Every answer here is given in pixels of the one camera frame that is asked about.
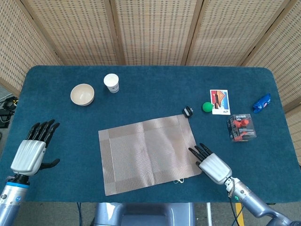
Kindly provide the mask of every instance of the blue table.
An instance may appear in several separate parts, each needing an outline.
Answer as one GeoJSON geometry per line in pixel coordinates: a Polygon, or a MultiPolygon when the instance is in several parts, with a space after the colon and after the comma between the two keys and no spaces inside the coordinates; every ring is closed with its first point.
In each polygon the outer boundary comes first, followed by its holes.
{"type": "Polygon", "coordinates": [[[61,202],[227,202],[224,186],[205,174],[105,196],[98,131],[135,122],[181,114],[194,109],[189,119],[197,143],[206,144],[232,167],[266,202],[301,200],[301,173],[272,73],[265,68],[188,66],[36,66],[25,79],[16,115],[0,162],[0,178],[12,175],[10,164],[29,128],[56,119],[56,130],[44,162],[60,158],[52,169],[30,178],[28,201],[61,202]],[[112,94],[103,84],[108,73],[119,76],[120,90],[112,94]],[[95,89],[93,103],[73,104],[74,86],[88,83],[95,89]],[[231,114],[250,113],[257,138],[232,143],[226,120],[201,110],[210,101],[210,89],[229,91],[231,114]],[[271,94],[262,112],[253,103],[271,94]]]}

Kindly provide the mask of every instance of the white bowl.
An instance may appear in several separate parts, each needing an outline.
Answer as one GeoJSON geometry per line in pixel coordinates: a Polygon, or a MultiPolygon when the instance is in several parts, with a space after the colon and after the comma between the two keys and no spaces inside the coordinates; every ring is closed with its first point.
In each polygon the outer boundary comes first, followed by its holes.
{"type": "Polygon", "coordinates": [[[88,84],[79,84],[72,89],[70,98],[76,105],[87,106],[94,99],[94,89],[88,84]]]}

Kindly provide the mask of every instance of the blue ring on arm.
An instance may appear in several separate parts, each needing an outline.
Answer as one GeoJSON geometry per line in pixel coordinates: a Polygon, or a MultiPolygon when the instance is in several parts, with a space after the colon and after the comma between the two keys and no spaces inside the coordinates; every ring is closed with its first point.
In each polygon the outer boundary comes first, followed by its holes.
{"type": "Polygon", "coordinates": [[[6,185],[15,186],[15,187],[22,187],[22,188],[29,188],[29,185],[22,185],[22,184],[13,183],[13,182],[6,182],[6,185]]]}

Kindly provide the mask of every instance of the card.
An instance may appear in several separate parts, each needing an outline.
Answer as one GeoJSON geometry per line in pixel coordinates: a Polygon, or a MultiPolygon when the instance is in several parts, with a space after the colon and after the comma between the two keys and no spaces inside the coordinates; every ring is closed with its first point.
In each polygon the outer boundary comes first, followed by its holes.
{"type": "Polygon", "coordinates": [[[213,104],[212,114],[230,115],[228,91],[222,89],[210,90],[211,103],[213,104]]]}

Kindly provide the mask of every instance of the green ball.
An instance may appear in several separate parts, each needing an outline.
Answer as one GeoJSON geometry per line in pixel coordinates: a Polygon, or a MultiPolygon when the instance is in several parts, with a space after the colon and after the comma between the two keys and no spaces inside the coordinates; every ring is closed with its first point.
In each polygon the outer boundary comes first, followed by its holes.
{"type": "Polygon", "coordinates": [[[211,104],[210,102],[203,103],[203,111],[204,112],[211,112],[212,109],[213,109],[213,104],[211,104]]]}

